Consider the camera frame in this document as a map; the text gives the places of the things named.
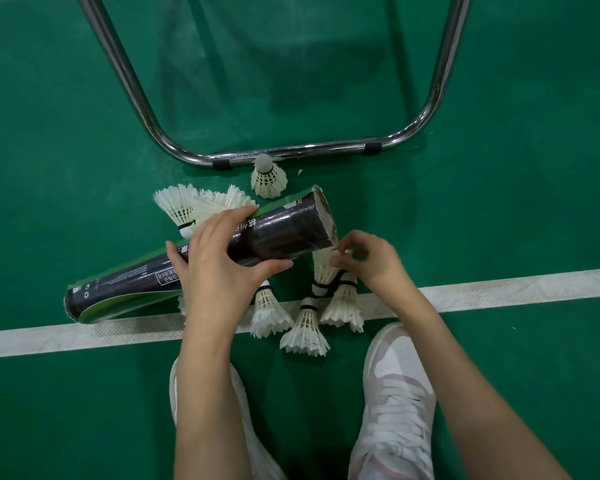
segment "metal chair leg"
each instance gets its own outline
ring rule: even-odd
[[[225,152],[213,155],[200,155],[184,149],[174,142],[163,131],[155,117],[151,104],[131,62],[116,33],[102,0],[78,0],[93,28],[109,63],[116,72],[131,105],[136,110],[140,122],[155,142],[172,157],[183,163],[197,166],[212,166],[218,170],[230,169],[235,165],[252,163],[260,153],[267,153],[273,160],[317,157],[321,155],[339,155],[342,153],[362,153],[376,155],[387,148],[397,146],[415,135],[429,122],[436,112],[447,89],[451,69],[464,30],[464,23],[469,12],[471,0],[451,0],[445,29],[440,42],[438,58],[431,78],[429,95],[419,115],[405,128],[385,137],[352,139],[348,141],[332,141],[329,143],[312,143],[298,146],[282,146],[280,148],[264,148],[248,152]]]

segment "white line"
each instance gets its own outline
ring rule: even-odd
[[[600,269],[432,286],[421,290],[440,313],[595,298],[600,297]],[[328,299],[317,302],[322,309]],[[286,301],[282,305],[295,316],[300,302]],[[360,295],[360,309],[366,320],[395,316],[371,293]],[[250,306],[236,333],[248,332],[252,313]],[[1,330],[0,357],[177,340],[183,323],[184,317],[180,314],[169,314],[109,320],[94,325],[71,323]]]

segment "white sneaker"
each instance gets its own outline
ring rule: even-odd
[[[171,366],[171,374],[169,375],[169,402],[171,403],[171,414],[173,415],[173,422],[177,423],[178,415],[178,380],[176,379],[176,364],[178,359],[175,360],[173,366]],[[235,370],[233,364],[231,366],[231,382],[233,383],[233,389],[235,394],[238,396],[238,403],[240,404],[240,412],[242,413],[242,426],[244,428],[244,435],[247,443],[247,450],[249,452],[249,460],[251,462],[251,473],[254,480],[287,480],[287,476],[280,468],[276,460],[269,454],[264,448],[264,445],[260,442],[256,436],[256,432],[253,430],[251,424],[251,414],[249,412],[249,402],[247,400],[247,392],[244,390],[244,385],[240,380],[240,374]]]
[[[349,478],[432,480],[436,396],[401,323],[385,326],[371,342],[363,385],[365,411]]]

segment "person's right arm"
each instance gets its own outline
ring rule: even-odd
[[[547,448],[480,373],[413,284],[391,244],[355,230],[338,244],[365,260],[333,257],[357,275],[404,323],[431,381],[467,475],[472,480],[568,479]]]

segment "hand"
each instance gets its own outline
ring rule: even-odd
[[[240,266],[226,254],[236,227],[257,207],[225,210],[209,217],[189,243],[189,264],[167,242],[167,256],[182,283],[187,327],[215,338],[233,338],[240,318],[264,280],[293,266],[289,259]]]
[[[341,253],[354,250],[355,253],[366,256],[364,260],[346,255],[333,256],[331,265],[355,274],[394,312],[398,313],[405,294],[416,289],[395,248],[384,239],[353,230],[344,236],[336,249]]]

